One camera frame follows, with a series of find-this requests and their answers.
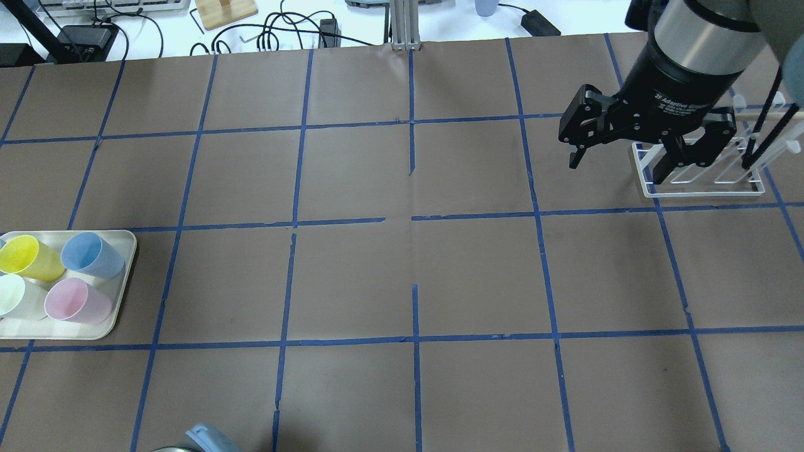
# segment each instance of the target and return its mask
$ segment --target keyboard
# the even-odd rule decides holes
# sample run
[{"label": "keyboard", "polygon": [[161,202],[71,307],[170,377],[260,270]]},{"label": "keyboard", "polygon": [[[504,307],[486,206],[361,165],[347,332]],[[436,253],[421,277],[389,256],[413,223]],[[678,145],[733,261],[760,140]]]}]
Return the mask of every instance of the keyboard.
[{"label": "keyboard", "polygon": [[[140,8],[143,13],[181,10],[189,2],[190,0],[109,0],[116,10],[124,13],[136,13]],[[53,17],[92,16],[95,14],[95,4],[100,17],[116,14],[104,0],[42,0],[42,4]],[[41,7],[37,7],[36,11],[44,15]]]}]

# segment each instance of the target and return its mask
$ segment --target white desk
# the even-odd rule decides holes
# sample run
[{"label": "white desk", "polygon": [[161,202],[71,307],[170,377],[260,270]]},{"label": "white desk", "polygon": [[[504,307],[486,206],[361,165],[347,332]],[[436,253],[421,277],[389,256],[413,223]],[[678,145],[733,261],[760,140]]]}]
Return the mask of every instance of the white desk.
[{"label": "white desk", "polygon": [[[626,16],[629,0],[510,0],[510,4],[529,10],[537,9],[548,18],[564,35],[582,35],[588,33],[614,33],[631,31],[623,20]],[[260,12],[256,16],[246,18],[240,23],[262,23],[265,16],[272,11],[279,11],[279,0],[257,0]],[[217,31],[201,33],[188,14],[189,9],[172,12],[154,12],[149,16],[159,22],[165,35],[165,51],[163,56],[188,55],[193,43],[201,42],[209,46]],[[286,0],[285,11],[310,14],[317,10],[330,10],[335,13],[338,24],[344,35],[361,39],[369,43],[381,43],[383,38],[384,12],[382,6],[357,8],[347,6],[343,0]],[[519,25],[522,12],[513,8],[498,7],[488,18],[478,16],[474,11],[474,0],[444,0],[438,4],[421,4],[419,7],[420,36],[422,41],[454,41],[473,39],[494,39],[504,37],[528,36]],[[85,17],[56,18],[60,25],[90,23]],[[154,25],[142,18],[117,18],[116,23],[128,33],[131,39],[128,59],[136,60],[154,58],[159,51],[159,35]],[[45,18],[48,27],[58,34],[58,29]],[[228,31],[222,37],[233,52],[256,51],[254,42],[243,44],[239,37],[253,37],[257,28],[241,27]],[[277,32],[280,49],[298,48],[298,40],[293,32]],[[305,48],[314,47],[318,36],[303,35]],[[0,43],[24,43],[27,38],[14,17],[0,13]],[[44,48],[35,40],[34,48],[40,55]],[[341,45],[359,45],[342,41]],[[125,40],[119,35],[109,60],[119,60],[123,56]]]}]

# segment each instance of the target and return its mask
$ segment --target wooden stand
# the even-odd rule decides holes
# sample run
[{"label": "wooden stand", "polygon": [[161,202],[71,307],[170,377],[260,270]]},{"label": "wooden stand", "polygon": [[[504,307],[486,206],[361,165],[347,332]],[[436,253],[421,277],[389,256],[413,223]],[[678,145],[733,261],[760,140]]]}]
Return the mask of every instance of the wooden stand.
[{"label": "wooden stand", "polygon": [[254,0],[195,0],[203,27],[215,30],[256,14]]}]

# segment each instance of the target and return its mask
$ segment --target blue cup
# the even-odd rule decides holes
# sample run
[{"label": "blue cup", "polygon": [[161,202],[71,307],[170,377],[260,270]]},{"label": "blue cup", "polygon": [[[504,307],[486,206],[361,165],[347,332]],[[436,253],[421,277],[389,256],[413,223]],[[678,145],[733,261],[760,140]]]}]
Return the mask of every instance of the blue cup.
[{"label": "blue cup", "polygon": [[474,10],[480,17],[489,17],[497,10],[499,0],[474,0]]},{"label": "blue cup", "polygon": [[94,232],[82,232],[64,244],[61,263],[65,269],[110,279],[116,277],[125,262],[123,256]]}]

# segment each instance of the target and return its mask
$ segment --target white tray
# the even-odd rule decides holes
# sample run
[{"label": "white tray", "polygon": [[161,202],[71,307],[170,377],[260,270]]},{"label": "white tray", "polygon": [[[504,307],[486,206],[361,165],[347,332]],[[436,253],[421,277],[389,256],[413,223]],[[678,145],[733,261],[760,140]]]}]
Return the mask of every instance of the white tray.
[{"label": "white tray", "polygon": [[[64,244],[67,243],[67,240],[81,232],[86,231],[17,231],[8,232],[0,236],[0,239],[8,241],[16,236],[30,234],[41,240],[47,246],[53,248],[57,253],[61,253],[61,249],[64,247]],[[123,256],[125,268],[115,278],[103,279],[67,270],[59,279],[52,282],[38,281],[30,278],[28,278],[28,281],[32,281],[37,286],[49,290],[56,282],[67,277],[79,277],[94,286],[100,292],[109,296],[113,303],[112,314],[97,325],[64,322],[61,320],[53,320],[49,317],[35,322],[31,320],[18,320],[16,318],[3,318],[0,320],[0,339],[94,340],[106,336],[112,328],[114,328],[114,323],[117,321],[117,312],[120,310],[120,304],[123,300],[125,283],[129,279],[134,253],[137,251],[137,237],[135,237],[131,231],[91,232],[96,233],[103,240],[106,240]]]}]

